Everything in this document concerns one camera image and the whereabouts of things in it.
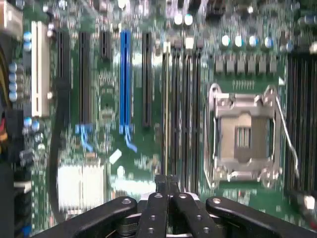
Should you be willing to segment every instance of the motherboard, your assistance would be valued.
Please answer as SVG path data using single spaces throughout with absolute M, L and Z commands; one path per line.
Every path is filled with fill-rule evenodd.
M 315 190 L 317 5 L 16 0 L 9 98 L 23 111 L 36 234 L 118 196 L 223 196 L 307 227 Z

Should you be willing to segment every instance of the white sticker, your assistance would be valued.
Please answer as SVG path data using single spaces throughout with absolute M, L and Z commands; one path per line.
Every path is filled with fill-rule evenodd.
M 121 157 L 122 152 L 117 149 L 116 151 L 114 151 L 114 153 L 112 155 L 110 155 L 109 157 L 109 162 L 113 165 L 115 162 L 117 162 L 117 160 Z

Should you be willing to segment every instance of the cpu socket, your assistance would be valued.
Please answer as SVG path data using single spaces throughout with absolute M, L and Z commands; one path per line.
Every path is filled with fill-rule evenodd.
M 230 94 L 211 86 L 206 112 L 206 128 L 211 129 L 205 130 L 211 149 L 204 162 L 211 187 L 251 180 L 272 187 L 278 179 L 281 117 L 276 93 L 268 87 L 262 94 Z

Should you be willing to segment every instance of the black cable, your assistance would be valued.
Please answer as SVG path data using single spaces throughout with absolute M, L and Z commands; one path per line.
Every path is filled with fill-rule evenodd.
M 62 125 L 64 122 L 65 100 L 60 97 L 57 99 L 55 121 L 52 129 L 50 144 L 50 154 L 47 162 L 47 184 L 49 202 L 55 220 L 57 223 L 65 221 L 65 216 L 59 211 L 58 194 L 57 194 L 57 170 L 58 170 L 58 152 L 61 140 Z

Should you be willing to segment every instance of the blue pcie slot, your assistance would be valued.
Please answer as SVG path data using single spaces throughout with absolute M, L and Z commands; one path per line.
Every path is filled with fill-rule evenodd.
M 120 34 L 120 122 L 119 133 L 124 134 L 124 127 L 130 125 L 130 44 L 131 33 L 122 31 Z

